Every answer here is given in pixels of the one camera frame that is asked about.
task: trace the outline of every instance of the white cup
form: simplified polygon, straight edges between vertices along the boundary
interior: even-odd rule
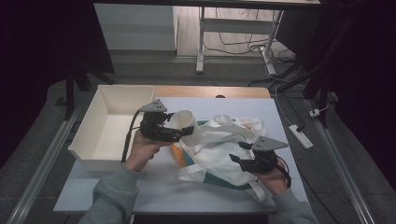
[[[199,130],[198,123],[190,110],[180,110],[176,112],[169,120],[169,126],[173,129],[187,128],[194,126],[194,131],[191,135],[181,137],[181,141],[188,147],[195,147],[202,141],[202,133]]]

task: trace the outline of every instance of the person's left hand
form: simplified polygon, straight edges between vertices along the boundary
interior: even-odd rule
[[[167,147],[174,143],[151,141],[137,130],[134,134],[134,142],[132,143],[131,154],[125,162],[125,166],[133,171],[140,172],[147,162],[160,151],[160,147]]]

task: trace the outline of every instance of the white container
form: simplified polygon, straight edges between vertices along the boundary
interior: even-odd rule
[[[150,86],[99,85],[68,149],[89,171],[119,170],[134,113],[154,99],[154,88]],[[137,116],[134,127],[142,118],[143,113]]]

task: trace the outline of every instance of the orange object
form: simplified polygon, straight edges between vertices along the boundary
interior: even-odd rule
[[[176,146],[175,144],[171,145],[172,154],[180,168],[186,167],[186,162],[184,161],[183,157],[183,149]]]

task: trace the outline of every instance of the white tabletop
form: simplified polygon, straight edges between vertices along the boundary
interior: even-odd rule
[[[213,119],[226,114],[231,118],[259,118],[267,129],[267,137],[288,142],[276,105],[272,99],[213,99],[161,98],[168,113],[190,110],[197,120]],[[276,150],[290,168],[291,189],[300,201],[307,201],[303,183],[289,147]],[[274,203],[267,191],[266,199],[258,203],[244,190],[225,189],[204,183],[177,179],[178,166],[169,147],[164,147],[149,161],[137,186],[136,214],[192,214],[192,213],[271,213]],[[54,211],[83,212],[92,205],[92,190],[102,175],[88,172],[76,161]]]

